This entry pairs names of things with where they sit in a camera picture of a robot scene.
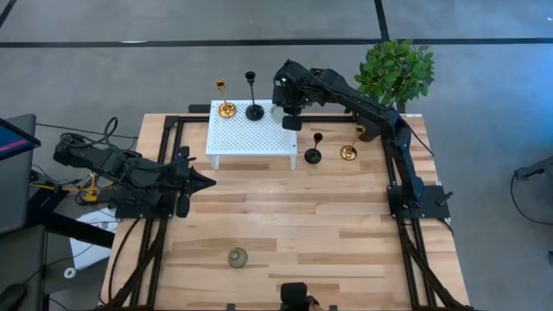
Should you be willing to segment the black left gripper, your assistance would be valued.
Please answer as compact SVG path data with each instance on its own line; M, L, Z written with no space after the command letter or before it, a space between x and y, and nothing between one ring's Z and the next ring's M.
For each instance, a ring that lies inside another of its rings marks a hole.
M186 218L190 209L190 199L187 193L187 184L190 177L188 160L189 153L190 148L188 146L182 146L178 149L175 158L174 178L177 186L179 187L179 198L177 200L175 214L179 218ZM195 168L192 168L192 181L195 183L193 184L194 194L213 187L216 183L216 180L204 176Z

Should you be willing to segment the black candlestick holder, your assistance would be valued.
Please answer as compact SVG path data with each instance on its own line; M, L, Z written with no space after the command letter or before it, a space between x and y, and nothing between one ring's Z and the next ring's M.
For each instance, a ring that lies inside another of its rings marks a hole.
M310 149L307 149L304 153L304 160L308 164L315 165L315 164L318 164L321 161L322 154L317 149L317 146L322 141L322 139L323 139L323 135L321 133L317 132L317 133L314 134L314 142L315 142L314 147L310 148Z
M245 73L245 78L251 90L251 104L246 108L245 115L251 121L259 121L264 116L264 108L255 102L253 85L256 74L253 71L248 71Z

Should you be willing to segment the gold candlestick holder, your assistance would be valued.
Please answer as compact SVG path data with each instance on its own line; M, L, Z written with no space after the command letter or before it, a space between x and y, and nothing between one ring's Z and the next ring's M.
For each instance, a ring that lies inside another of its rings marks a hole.
M366 128L362 124L357 124L354 131L354 137L350 144L344 145L340 149L340 156L345 161L353 161L357 155L358 151L355 149L354 145L359 140L359 138L365 134Z
M237 109L236 105L232 102L229 102L226 97L226 81L224 79L217 79L215 81L217 90L219 91L223 103L219 105L219 115L222 118L232 118L236 115Z

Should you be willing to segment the white perforated metal shelf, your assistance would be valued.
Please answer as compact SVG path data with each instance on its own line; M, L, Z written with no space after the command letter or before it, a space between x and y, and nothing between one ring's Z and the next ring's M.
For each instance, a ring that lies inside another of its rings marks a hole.
M222 157L281 156L290 159L290 169L297 164L297 134L285 130L282 121L277 121L272 112L276 108L271 99L256 100L264 109L264 117L251 121L245 116L251 100L231 99L236 107L233 117L224 118L219 114L223 100L213 100L210 104L207 143L205 155L214 170L219 170Z

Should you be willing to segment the green potted plant black pot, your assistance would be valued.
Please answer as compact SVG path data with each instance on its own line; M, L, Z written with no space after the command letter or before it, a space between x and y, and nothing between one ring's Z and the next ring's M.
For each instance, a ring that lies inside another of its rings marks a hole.
M426 97L435 79L434 53L412 40L384 41L368 49L354 80L378 103L405 113L408 102Z

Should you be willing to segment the yellow clamp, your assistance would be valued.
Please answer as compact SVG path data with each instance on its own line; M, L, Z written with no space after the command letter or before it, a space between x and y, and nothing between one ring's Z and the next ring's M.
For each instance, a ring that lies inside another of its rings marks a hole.
M29 185L34 188L49 190L52 192L68 192L80 204L97 204L99 203L99 196L101 195L101 192L113 187L115 183L108 181L104 184L99 184L99 176L97 174L90 173L87 177L70 181L62 181L61 183L47 180L31 181Z

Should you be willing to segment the black stand beam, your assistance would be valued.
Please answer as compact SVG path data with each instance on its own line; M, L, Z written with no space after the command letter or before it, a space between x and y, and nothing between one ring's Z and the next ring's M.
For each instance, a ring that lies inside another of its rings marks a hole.
M37 190L28 200L27 224L42 225L48 232L110 249L114 233L55 212L55 208L67 195L66 190Z

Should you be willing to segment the white paper sheet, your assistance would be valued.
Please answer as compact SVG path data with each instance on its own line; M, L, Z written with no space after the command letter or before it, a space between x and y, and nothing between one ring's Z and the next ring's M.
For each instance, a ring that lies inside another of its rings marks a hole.
M77 218L77 221L111 233L114 233L118 228L118 219L115 217L115 211L107 207L96 212L84 214ZM111 255L110 246L98 246L75 238L70 238L70 245L73 254L73 267L76 270L83 270Z

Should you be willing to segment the black box device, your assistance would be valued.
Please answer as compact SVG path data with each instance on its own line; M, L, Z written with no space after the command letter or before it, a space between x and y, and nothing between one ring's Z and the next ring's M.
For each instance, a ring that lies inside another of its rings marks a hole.
M286 282L280 288L281 307L279 311L309 311L319 302L308 294L305 282Z

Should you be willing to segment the blue screen monitor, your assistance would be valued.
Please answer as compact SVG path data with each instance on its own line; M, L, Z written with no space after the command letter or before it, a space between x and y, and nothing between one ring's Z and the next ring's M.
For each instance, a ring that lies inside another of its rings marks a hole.
M0 118L0 161L40 146L40 140Z

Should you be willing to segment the dark grey desk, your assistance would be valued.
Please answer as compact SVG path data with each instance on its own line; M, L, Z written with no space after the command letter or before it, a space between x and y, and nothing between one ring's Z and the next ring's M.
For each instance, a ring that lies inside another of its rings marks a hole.
M13 283L26 285L17 311L48 311L44 294L46 230L41 225L0 234L0 293Z

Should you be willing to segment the black computer mouse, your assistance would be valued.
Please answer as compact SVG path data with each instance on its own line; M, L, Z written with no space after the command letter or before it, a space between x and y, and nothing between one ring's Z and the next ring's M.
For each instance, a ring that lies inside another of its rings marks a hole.
M17 311L27 294L26 285L13 283L0 293L0 311Z

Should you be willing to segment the grey stand leg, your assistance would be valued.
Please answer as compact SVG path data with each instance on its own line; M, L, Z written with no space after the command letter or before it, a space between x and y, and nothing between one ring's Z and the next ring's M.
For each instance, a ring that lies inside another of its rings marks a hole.
M553 155L531 164L529 167L519 168L515 171L518 180L528 179L533 175L546 174L553 179Z

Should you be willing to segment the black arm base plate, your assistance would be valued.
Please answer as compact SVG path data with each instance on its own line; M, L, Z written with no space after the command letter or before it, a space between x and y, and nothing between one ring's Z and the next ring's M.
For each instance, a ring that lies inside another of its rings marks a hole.
M115 216L118 219L167 219L172 218L174 212L164 202L155 206L148 206L143 203L116 204Z
M425 186L419 205L403 202L401 186L388 186L387 194L391 215L398 219L447 219L450 217L448 200L452 192L445 193L442 186Z

